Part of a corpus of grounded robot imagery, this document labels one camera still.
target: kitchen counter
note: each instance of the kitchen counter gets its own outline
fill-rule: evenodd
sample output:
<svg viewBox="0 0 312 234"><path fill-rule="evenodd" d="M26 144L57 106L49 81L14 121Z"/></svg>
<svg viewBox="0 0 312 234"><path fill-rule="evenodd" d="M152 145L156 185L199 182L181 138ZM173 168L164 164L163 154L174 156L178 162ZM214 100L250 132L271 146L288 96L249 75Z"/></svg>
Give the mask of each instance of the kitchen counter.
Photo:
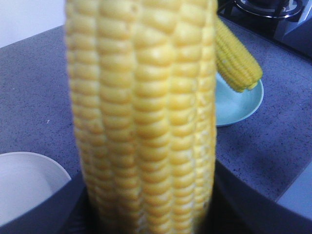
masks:
<svg viewBox="0 0 312 234"><path fill-rule="evenodd" d="M217 159L276 200L312 159L311 62L227 22L259 61L264 99L249 118L218 128ZM0 154L46 155L79 170L63 28L0 49Z"/></svg>

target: corn on the cob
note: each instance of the corn on the cob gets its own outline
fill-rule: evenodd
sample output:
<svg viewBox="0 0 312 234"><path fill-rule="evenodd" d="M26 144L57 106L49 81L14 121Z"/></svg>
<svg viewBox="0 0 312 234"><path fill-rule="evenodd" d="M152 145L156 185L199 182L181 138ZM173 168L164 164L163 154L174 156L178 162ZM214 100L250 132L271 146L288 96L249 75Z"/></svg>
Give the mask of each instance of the corn on the cob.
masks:
<svg viewBox="0 0 312 234"><path fill-rule="evenodd" d="M191 234L215 165L215 0L68 0L75 135L112 232Z"/></svg>
<svg viewBox="0 0 312 234"><path fill-rule="evenodd" d="M246 47L221 21L216 21L217 69L237 92L253 89L262 77L262 69Z"/></svg>

